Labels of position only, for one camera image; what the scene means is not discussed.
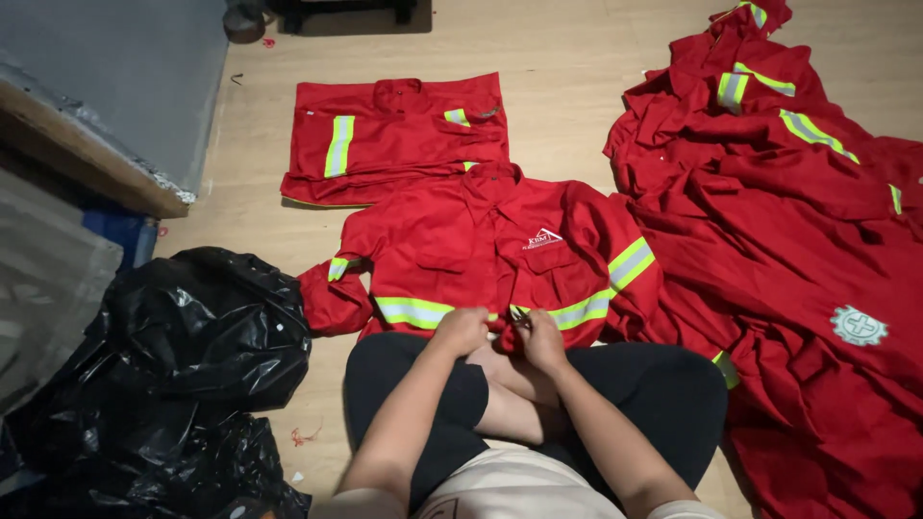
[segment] shirt collar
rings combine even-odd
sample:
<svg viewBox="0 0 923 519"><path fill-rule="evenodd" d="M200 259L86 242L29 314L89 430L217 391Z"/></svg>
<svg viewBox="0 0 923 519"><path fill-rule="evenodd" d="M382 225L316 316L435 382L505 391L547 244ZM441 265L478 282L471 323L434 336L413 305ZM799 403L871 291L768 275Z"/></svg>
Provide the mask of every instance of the shirt collar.
<svg viewBox="0 0 923 519"><path fill-rule="evenodd" d="M516 180L516 186L504 199L493 201L482 195L474 184L475 178L485 177L512 177ZM523 180L525 177L522 175L522 169L514 163L480 163L472 166L468 173L461 177L461 192L474 222L480 222L495 207L508 219L516 222L518 209L522 205Z"/></svg>
<svg viewBox="0 0 923 519"><path fill-rule="evenodd" d="M385 114L425 114L431 105L424 82L413 78L376 81L372 98Z"/></svg>

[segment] red uniform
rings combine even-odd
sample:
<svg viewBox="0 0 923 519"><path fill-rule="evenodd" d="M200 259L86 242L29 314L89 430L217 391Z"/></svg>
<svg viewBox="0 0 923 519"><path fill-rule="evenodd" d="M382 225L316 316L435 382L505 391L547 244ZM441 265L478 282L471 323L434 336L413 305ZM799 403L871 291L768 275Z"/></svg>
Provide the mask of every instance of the red uniform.
<svg viewBox="0 0 923 519"><path fill-rule="evenodd" d="M640 328L660 272L631 215L592 187L484 163L350 215L340 251L299 279L315 332L429 336L452 309L483 306L512 350L514 307L549 310L566 347L591 345L607 317Z"/></svg>
<svg viewBox="0 0 923 519"><path fill-rule="evenodd" d="M299 83L282 195L364 205L390 193L509 160L498 74L461 81Z"/></svg>
<svg viewBox="0 0 923 519"><path fill-rule="evenodd" d="M728 437L763 516L919 516L923 145L873 138L808 48L766 42L790 16L741 3L626 92L605 153L664 270L629 338L733 363Z"/></svg>

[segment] wooden floor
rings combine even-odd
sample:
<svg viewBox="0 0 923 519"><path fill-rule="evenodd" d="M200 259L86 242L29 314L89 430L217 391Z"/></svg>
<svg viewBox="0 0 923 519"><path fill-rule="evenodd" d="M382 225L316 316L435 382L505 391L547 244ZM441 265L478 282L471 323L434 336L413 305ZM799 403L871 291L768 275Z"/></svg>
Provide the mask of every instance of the wooden floor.
<svg viewBox="0 0 923 519"><path fill-rule="evenodd" d="M352 210L282 206L295 83L448 80L498 70L512 160L526 175L579 179L608 193L600 152L622 113L619 96L641 71L668 63L667 44L701 32L735 0L435 0L428 34L302 38L274 48L231 45L199 201L163 223L158 256L214 245L252 252L297 275L336 251ZM923 2L790 0L795 17L773 39L813 48L829 97L873 134L923 139ZM230 81L233 74L243 73ZM323 501L350 452L342 419L343 367L354 336L315 341L310 371L289 405L267 413L285 476ZM314 441L296 447L293 429ZM728 519L750 507L719 452L698 488Z"/></svg>

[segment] gear cross emblem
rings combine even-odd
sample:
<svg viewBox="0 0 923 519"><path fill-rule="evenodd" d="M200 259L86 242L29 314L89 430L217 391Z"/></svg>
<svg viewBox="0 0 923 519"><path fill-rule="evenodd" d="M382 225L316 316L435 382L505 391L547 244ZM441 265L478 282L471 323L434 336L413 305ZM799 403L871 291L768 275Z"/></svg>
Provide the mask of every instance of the gear cross emblem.
<svg viewBox="0 0 923 519"><path fill-rule="evenodd" d="M833 333L856 346L878 345L882 337L888 336L888 325L873 319L869 314L860 312L846 305L837 308L836 315L830 319L835 324Z"/></svg>

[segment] red thread scrap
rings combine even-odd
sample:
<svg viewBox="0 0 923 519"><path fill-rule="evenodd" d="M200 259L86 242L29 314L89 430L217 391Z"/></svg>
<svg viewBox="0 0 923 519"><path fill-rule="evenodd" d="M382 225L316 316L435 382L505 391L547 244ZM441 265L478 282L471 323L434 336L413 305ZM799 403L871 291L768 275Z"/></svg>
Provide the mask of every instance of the red thread scrap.
<svg viewBox="0 0 923 519"><path fill-rule="evenodd" d="M302 445L305 444L306 441L316 440L318 438L318 433L323 428L324 428L324 417L322 416L320 418L320 427L318 427L318 430L314 431L314 434L312 434L311 436L304 437L301 435L301 433L298 432L298 428L292 429L292 441L294 441L294 446L301 447Z"/></svg>

